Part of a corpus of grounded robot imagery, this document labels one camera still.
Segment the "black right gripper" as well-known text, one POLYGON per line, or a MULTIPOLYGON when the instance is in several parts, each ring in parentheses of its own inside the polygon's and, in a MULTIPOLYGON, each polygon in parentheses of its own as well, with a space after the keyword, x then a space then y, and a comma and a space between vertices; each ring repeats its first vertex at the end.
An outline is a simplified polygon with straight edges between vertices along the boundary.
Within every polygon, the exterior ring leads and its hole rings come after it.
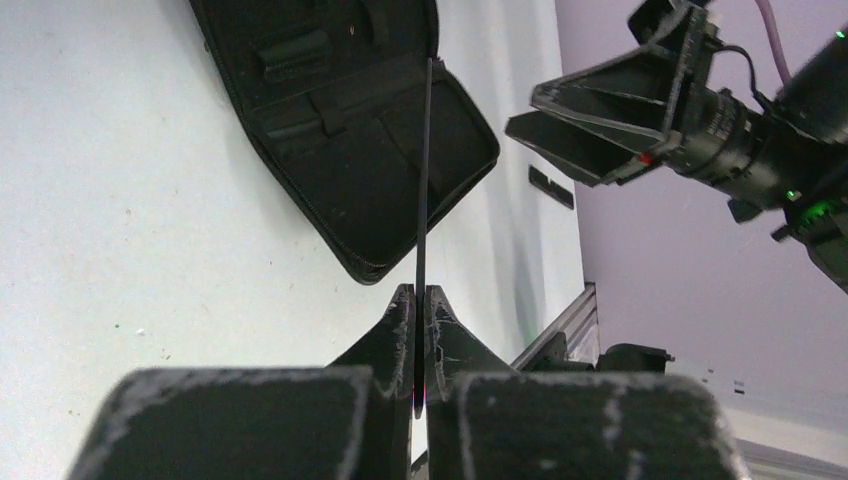
POLYGON ((726 43, 704 1, 645 1, 628 19, 640 46, 534 87, 537 110, 506 135, 589 187, 623 185, 662 162, 729 196, 732 211, 776 210, 805 194, 805 138, 759 89, 753 59, 726 43), (713 60, 742 56, 755 112, 707 85, 713 60))

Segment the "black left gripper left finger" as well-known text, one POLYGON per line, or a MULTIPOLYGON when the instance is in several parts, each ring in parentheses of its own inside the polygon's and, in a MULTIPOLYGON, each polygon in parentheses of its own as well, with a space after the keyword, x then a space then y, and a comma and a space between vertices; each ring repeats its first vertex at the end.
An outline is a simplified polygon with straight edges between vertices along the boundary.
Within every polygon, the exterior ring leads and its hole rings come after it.
POLYGON ((321 368, 148 368, 104 400, 73 479, 407 479, 415 294, 321 368))

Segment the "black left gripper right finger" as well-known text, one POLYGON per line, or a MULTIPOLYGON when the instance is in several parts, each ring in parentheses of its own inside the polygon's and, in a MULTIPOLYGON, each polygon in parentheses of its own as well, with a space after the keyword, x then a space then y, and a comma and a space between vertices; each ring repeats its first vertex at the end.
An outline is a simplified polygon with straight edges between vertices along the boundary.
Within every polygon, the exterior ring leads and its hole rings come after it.
POLYGON ((649 372, 521 373, 423 302, 433 479, 746 479, 714 396, 649 372))

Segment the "black handled comb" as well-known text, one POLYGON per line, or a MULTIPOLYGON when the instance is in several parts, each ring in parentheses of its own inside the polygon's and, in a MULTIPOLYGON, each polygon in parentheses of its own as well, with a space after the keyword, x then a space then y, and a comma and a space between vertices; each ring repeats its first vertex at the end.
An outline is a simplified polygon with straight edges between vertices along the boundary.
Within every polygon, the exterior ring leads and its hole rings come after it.
POLYGON ((428 195, 429 195, 429 155, 431 130, 431 104, 433 81, 433 58, 427 59, 425 94, 423 108, 422 157, 419 172, 419 190, 417 203, 416 230, 416 270, 415 270, 415 349, 413 372, 413 414, 416 420, 424 412, 425 403, 425 321, 424 303, 426 297, 426 237, 428 233, 428 195))

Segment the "black zippered tool case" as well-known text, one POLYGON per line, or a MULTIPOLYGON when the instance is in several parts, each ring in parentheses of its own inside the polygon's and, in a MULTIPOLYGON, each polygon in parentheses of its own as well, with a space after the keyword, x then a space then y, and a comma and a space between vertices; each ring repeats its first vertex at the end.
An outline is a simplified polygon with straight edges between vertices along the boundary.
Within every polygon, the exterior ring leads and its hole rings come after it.
POLYGON ((440 222, 496 165, 495 133, 439 59, 433 1, 195 1, 255 151, 358 283, 414 247, 420 168, 440 222))

